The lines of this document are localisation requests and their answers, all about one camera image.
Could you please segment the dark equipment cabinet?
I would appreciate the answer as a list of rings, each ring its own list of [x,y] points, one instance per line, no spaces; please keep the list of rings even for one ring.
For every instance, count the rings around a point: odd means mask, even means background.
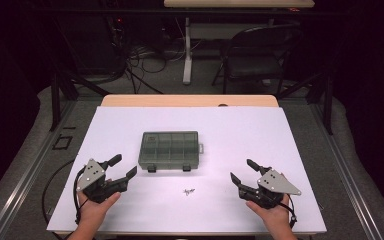
[[[120,60],[103,17],[67,15],[57,20],[80,74],[112,75],[120,71]]]

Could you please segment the grey plastic compartment box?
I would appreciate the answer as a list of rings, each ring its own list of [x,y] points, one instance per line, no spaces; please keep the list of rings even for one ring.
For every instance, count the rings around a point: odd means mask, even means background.
[[[198,168],[201,149],[197,131],[144,132],[138,163],[149,173],[158,170],[189,172]]]

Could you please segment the white-legged desk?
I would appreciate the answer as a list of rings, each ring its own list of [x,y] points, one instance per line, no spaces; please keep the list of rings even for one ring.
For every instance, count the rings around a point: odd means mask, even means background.
[[[180,10],[301,10],[315,6],[314,0],[164,0],[164,6]],[[250,27],[250,23],[229,23],[226,20],[192,20],[185,18],[185,65],[183,83],[189,85],[192,79],[192,39],[230,39],[240,30]]]

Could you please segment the aluminium floor rail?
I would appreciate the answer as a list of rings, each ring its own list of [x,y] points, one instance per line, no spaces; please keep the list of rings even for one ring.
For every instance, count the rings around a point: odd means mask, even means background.
[[[323,113],[318,105],[311,105],[310,109],[315,118],[315,121],[323,135],[324,140],[327,142],[329,149],[334,158],[334,165],[336,171],[341,179],[341,182],[347,192],[348,198],[353,206],[353,209],[359,219],[368,240],[384,240],[379,231],[377,224],[371,214],[366,201],[364,200],[361,191],[358,189],[357,184],[350,172],[346,159],[344,158],[335,138],[330,135],[323,123]]]
[[[0,181],[0,239],[6,234],[28,196],[51,145],[57,140],[62,125],[66,123],[75,106],[76,101],[67,101],[63,105],[60,123],[53,131],[44,126],[45,123],[52,123],[52,117],[46,112],[45,105],[41,106],[31,132]]]

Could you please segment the person's left hand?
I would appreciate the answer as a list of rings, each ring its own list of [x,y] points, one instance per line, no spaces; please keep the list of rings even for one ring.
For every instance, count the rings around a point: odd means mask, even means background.
[[[80,204],[80,222],[89,222],[101,224],[105,219],[108,210],[119,200],[121,197],[120,192],[112,194],[109,198],[102,203],[91,201],[83,192],[77,194]]]

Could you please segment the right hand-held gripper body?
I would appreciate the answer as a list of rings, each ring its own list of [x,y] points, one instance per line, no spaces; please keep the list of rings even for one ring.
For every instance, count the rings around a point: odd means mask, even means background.
[[[271,209],[281,204],[284,195],[301,195],[302,192],[278,171],[265,168],[257,180],[257,188],[238,182],[239,197],[258,206]]]

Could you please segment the black folding chair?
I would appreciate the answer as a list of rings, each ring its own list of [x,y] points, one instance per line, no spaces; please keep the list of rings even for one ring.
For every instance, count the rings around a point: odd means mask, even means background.
[[[221,64],[212,84],[222,77],[226,93],[229,81],[276,79],[279,94],[291,53],[302,37],[296,26],[253,27],[237,33],[220,49]]]

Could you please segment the person's right hand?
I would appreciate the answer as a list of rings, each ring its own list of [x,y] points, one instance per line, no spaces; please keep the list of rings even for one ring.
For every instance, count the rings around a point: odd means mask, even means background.
[[[265,209],[250,200],[247,200],[245,204],[262,219],[267,229],[289,227],[289,211],[285,207],[278,205],[271,209]]]

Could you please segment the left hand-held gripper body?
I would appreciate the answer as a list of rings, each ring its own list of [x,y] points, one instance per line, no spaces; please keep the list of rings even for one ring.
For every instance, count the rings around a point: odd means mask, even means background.
[[[83,192],[91,201],[102,203],[116,192],[125,192],[128,188],[126,177],[118,180],[106,180],[106,170],[110,167],[107,162],[97,162],[90,159],[79,171],[75,181],[75,191]]]

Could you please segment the black metal stand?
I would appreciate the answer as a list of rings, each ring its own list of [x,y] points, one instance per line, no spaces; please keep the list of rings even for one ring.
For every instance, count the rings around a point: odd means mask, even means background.
[[[79,83],[80,85],[85,86],[86,88],[92,90],[100,96],[106,96],[109,94],[108,91],[102,89],[101,87],[95,85],[94,83],[69,70],[63,70],[60,73],[55,73],[51,78],[51,131],[54,131],[61,122],[60,93],[63,93],[69,101],[76,101],[79,97],[79,93],[76,90],[74,83]]]
[[[332,135],[333,77],[329,72],[316,73],[277,94],[278,99],[286,98],[299,89],[310,86],[305,97],[308,104],[323,103],[322,123],[328,134]]]

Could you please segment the white table cover sheet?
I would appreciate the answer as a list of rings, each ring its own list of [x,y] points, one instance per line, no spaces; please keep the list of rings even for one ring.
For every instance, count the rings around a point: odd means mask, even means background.
[[[301,192],[294,197],[301,234],[326,230],[284,111],[279,107],[100,107],[72,170],[91,158],[122,160],[107,171],[118,179],[138,163],[144,132],[197,131],[204,150],[197,169],[139,170],[111,207],[101,232],[138,235],[263,234],[260,218],[239,198],[230,173],[256,186],[247,159],[283,173]],[[184,189],[196,189],[186,196]]]

